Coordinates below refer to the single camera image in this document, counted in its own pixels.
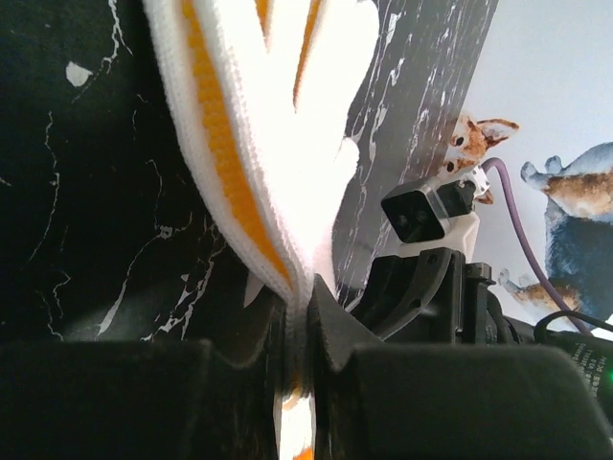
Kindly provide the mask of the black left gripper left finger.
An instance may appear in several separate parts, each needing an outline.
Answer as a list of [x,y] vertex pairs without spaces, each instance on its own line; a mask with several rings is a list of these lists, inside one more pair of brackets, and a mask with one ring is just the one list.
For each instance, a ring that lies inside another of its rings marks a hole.
[[283,301],[262,290],[198,340],[1,349],[5,459],[274,459]]

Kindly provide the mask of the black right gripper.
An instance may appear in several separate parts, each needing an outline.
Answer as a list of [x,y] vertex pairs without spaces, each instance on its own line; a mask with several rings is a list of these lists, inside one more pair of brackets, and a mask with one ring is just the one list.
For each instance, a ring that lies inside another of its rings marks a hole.
[[488,264],[446,247],[379,257],[351,315],[388,343],[495,344],[492,284]]

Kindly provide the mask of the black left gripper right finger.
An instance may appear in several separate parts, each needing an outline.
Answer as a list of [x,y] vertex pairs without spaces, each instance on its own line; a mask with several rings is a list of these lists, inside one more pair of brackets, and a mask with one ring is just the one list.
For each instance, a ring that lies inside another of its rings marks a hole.
[[576,363],[543,346],[387,344],[317,280],[308,306],[318,459],[608,459]]

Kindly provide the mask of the yellow palm glove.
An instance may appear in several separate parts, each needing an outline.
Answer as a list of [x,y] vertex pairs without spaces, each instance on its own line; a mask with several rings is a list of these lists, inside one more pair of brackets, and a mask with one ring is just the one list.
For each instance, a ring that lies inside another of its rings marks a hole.
[[371,1],[147,1],[178,144],[249,274],[284,304],[281,454],[314,455],[307,306],[359,149],[345,133],[379,31]]

